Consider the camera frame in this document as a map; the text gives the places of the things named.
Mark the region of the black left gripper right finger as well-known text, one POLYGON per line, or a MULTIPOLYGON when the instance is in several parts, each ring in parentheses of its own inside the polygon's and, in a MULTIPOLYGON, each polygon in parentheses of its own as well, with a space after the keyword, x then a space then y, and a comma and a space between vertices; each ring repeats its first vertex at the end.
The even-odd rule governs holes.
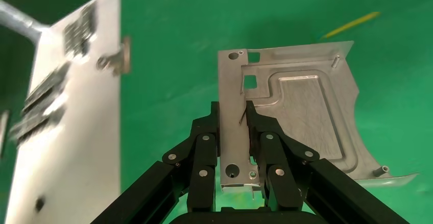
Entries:
POLYGON ((276 118, 246 102, 250 153, 265 205, 289 223, 405 223, 317 151, 285 135, 276 118))

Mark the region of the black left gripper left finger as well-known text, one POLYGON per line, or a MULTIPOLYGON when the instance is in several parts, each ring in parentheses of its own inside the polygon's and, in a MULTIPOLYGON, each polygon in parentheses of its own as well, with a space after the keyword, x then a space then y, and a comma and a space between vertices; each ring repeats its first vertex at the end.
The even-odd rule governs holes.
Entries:
POLYGON ((188 138, 166 152, 93 223, 163 223, 180 197, 187 213, 172 223, 205 223, 200 215, 215 211, 215 168, 219 147, 219 103, 193 120, 188 138))

